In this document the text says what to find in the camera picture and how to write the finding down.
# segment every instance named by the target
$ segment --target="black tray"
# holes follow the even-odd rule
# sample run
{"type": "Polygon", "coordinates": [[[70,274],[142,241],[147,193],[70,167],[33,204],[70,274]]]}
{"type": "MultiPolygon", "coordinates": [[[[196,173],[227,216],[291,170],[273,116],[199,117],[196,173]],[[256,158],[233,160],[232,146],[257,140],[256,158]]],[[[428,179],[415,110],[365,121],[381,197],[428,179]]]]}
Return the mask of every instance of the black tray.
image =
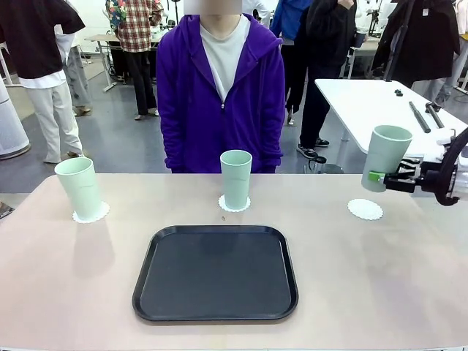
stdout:
{"type": "Polygon", "coordinates": [[[168,227],[133,294],[150,321],[278,320],[298,304],[286,239],[263,226],[168,227]]]}

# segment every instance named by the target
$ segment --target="hand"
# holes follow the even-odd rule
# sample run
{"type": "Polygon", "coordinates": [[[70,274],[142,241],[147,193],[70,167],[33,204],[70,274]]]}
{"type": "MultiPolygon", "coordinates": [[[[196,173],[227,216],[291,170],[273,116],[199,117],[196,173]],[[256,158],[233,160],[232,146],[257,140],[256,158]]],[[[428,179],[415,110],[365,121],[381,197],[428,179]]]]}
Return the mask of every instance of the hand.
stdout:
{"type": "Polygon", "coordinates": [[[346,10],[349,10],[353,5],[353,0],[338,0],[338,5],[342,5],[346,10]]]}

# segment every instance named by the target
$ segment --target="paper doily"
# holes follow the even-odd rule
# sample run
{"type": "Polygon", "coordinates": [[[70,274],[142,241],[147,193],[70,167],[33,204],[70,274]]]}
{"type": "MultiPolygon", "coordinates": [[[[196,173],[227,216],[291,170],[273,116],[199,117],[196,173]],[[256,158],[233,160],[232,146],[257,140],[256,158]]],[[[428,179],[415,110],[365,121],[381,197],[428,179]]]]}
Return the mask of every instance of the paper doily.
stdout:
{"type": "Polygon", "coordinates": [[[365,219],[367,221],[375,221],[381,219],[383,216],[382,208],[365,199],[354,199],[348,202],[348,210],[356,217],[365,219]]]}
{"type": "Polygon", "coordinates": [[[96,215],[95,218],[91,219],[91,220],[87,220],[87,221],[83,221],[82,219],[80,219],[78,217],[78,215],[76,214],[76,212],[73,212],[73,220],[75,222],[78,222],[78,223],[83,223],[83,224],[88,224],[88,223],[94,223],[94,222],[97,222],[99,221],[100,219],[103,219],[108,213],[109,213],[109,210],[110,210],[110,206],[105,203],[104,201],[102,201],[101,203],[101,211],[96,215]]]}
{"type": "Polygon", "coordinates": [[[233,210],[231,208],[228,208],[226,206],[226,199],[224,198],[224,195],[222,195],[219,200],[218,200],[218,204],[219,204],[219,207],[222,208],[223,210],[227,211],[227,212],[242,212],[242,211],[245,211],[246,209],[248,209],[250,207],[250,197],[247,197],[247,204],[245,205],[244,208],[241,208],[240,210],[233,210]]]}

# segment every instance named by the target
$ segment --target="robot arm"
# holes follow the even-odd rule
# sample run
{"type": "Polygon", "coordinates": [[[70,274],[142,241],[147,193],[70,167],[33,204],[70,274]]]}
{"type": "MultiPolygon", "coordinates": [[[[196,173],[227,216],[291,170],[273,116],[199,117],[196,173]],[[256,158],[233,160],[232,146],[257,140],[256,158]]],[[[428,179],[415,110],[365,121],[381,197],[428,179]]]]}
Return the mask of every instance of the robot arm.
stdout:
{"type": "Polygon", "coordinates": [[[395,173],[370,172],[369,179],[399,192],[413,193],[420,186],[422,191],[434,193],[443,206],[468,200],[468,128],[441,144],[445,148],[442,156],[403,159],[395,173]]]}

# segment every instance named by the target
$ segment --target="plaid shirt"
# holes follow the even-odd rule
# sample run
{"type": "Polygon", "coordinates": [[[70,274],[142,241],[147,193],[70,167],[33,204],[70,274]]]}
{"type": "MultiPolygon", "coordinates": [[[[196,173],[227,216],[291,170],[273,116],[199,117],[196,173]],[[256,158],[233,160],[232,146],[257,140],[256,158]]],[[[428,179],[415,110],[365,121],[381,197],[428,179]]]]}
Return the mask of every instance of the plaid shirt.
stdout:
{"type": "Polygon", "coordinates": [[[162,10],[159,0],[127,0],[127,18],[118,27],[122,49],[141,53],[151,48],[149,18],[162,10]]]}

